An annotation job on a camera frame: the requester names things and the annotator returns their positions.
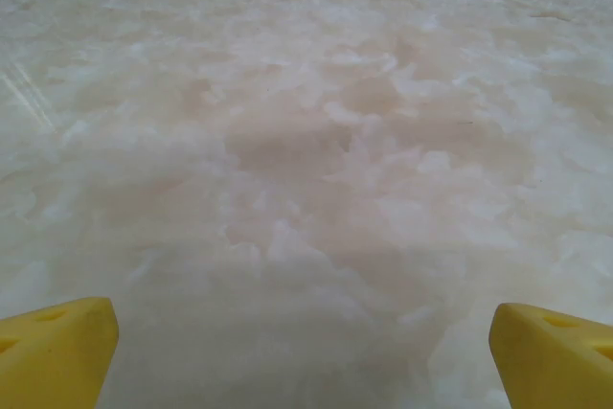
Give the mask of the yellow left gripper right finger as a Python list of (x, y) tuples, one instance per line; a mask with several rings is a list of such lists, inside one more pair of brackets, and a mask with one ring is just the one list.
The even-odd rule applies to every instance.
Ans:
[(612, 328), (545, 308), (502, 304), (489, 348), (513, 409), (611, 409)]

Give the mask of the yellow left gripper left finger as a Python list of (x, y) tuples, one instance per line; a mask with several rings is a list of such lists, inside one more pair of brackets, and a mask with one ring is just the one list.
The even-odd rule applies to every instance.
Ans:
[(87, 297), (1, 320), (1, 406), (93, 408), (119, 339), (111, 301)]

